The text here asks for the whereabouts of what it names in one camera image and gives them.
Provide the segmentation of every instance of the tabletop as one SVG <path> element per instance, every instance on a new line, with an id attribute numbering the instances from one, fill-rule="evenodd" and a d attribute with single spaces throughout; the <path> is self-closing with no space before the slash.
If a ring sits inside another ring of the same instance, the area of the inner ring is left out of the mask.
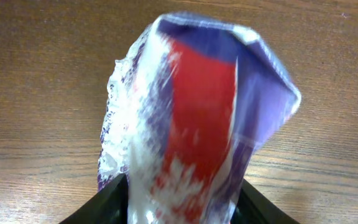
<path id="1" fill-rule="evenodd" d="M 358 1 L 0 1 L 0 223 L 58 223 L 97 191 L 114 60 L 192 11 L 249 26 L 303 94 L 245 178 L 300 223 L 358 223 Z"/>

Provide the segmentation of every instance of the wrapper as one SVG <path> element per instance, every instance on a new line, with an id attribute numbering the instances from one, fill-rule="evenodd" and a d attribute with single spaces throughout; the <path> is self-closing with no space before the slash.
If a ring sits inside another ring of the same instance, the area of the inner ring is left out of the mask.
<path id="1" fill-rule="evenodd" d="M 161 15 L 116 60 L 99 190 L 129 177 L 128 223 L 229 223 L 253 152 L 301 95 L 254 30 Z"/>

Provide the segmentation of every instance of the wood grain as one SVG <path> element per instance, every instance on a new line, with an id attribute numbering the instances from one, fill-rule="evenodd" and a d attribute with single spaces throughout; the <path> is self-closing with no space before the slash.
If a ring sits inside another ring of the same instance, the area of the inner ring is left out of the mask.
<path id="1" fill-rule="evenodd" d="M 57 223 L 96 193 L 114 59 L 159 14 L 253 27 L 303 94 L 246 179 L 301 223 L 358 223 L 358 1 L 0 1 L 0 223 Z"/>

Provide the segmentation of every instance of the wooden table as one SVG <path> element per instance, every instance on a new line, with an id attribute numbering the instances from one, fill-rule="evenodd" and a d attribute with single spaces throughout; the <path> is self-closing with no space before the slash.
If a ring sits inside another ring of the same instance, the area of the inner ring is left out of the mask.
<path id="1" fill-rule="evenodd" d="M 96 193 L 114 59 L 159 14 L 253 27 L 303 94 L 246 179 L 301 223 L 358 223 L 358 1 L 0 1 L 0 223 L 57 223 Z"/>

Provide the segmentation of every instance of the plastic wrapper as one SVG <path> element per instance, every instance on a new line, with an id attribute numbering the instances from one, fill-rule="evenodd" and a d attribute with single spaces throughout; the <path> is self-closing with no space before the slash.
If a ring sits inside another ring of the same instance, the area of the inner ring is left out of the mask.
<path id="1" fill-rule="evenodd" d="M 229 223 L 253 152 L 301 95 L 254 30 L 161 15 L 116 60 L 99 190 L 129 177 L 128 223 Z"/>

